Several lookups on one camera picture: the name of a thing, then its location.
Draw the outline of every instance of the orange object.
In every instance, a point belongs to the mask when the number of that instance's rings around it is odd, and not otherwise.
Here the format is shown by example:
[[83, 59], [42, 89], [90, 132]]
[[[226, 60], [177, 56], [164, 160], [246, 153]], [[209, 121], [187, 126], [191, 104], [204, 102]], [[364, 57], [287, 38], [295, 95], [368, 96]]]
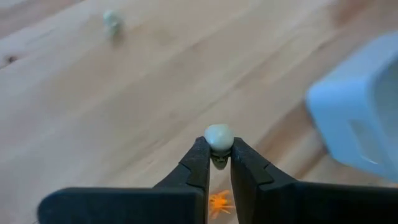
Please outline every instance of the orange object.
[[226, 199], [226, 196], [229, 194], [229, 190], [224, 190], [218, 194], [210, 195], [209, 204], [210, 204], [210, 217], [211, 219], [217, 218], [220, 212], [225, 212], [231, 214], [228, 211], [229, 208], [234, 208], [231, 205], [232, 201]]

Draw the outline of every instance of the white object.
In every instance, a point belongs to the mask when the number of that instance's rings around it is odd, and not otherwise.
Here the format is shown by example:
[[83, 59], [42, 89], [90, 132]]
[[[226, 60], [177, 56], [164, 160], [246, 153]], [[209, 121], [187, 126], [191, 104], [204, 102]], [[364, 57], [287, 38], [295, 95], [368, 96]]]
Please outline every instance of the white object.
[[110, 35], [117, 34], [122, 26], [121, 17], [112, 10], [108, 10], [103, 14], [104, 25], [107, 28], [107, 31]]
[[212, 153], [225, 156], [234, 144], [234, 134], [227, 124], [213, 124], [205, 130], [205, 139]]
[[307, 106], [336, 160], [398, 181], [398, 32], [314, 84]]

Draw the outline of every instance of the wooden table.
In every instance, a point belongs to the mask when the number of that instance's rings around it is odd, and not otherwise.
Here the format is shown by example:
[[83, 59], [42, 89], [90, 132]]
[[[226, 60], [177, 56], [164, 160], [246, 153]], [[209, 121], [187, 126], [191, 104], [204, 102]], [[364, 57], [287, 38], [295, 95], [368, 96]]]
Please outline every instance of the wooden table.
[[[124, 18], [117, 40], [107, 9]], [[398, 1], [86, 0], [41, 17], [0, 40], [2, 224], [35, 222], [62, 187], [153, 186], [213, 123], [298, 179], [395, 186], [330, 158], [303, 99], [398, 28]], [[228, 188], [212, 169], [211, 191]]]

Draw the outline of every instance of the white plastic container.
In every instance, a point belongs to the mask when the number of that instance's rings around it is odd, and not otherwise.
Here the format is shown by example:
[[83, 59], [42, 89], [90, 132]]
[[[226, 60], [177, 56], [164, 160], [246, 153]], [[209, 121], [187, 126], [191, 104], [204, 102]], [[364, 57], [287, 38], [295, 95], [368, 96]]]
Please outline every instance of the white plastic container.
[[336, 160], [398, 182], [398, 32], [314, 84], [307, 107]]

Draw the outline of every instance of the blurry white object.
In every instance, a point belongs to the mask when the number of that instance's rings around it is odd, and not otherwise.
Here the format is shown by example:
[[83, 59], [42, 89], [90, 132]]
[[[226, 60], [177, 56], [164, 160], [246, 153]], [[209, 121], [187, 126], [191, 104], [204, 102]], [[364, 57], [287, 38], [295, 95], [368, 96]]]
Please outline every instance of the blurry white object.
[[398, 182], [398, 32], [314, 84], [307, 106], [336, 160]]
[[104, 12], [103, 20], [110, 36], [114, 36], [120, 31], [123, 21], [117, 12], [112, 10]]

